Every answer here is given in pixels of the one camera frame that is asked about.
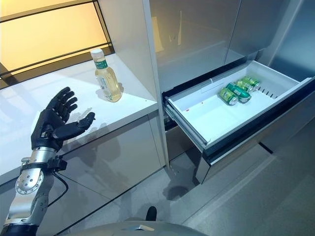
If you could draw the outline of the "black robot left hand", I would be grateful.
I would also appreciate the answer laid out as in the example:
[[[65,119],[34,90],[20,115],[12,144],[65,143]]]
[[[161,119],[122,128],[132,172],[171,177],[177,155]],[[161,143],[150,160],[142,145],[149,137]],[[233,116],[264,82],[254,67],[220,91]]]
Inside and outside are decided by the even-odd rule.
[[[77,108],[77,98],[70,87],[60,90],[40,113],[31,135],[31,149],[40,147],[59,151],[63,142],[83,134],[95,120],[89,112],[83,119],[69,123],[70,113]]]

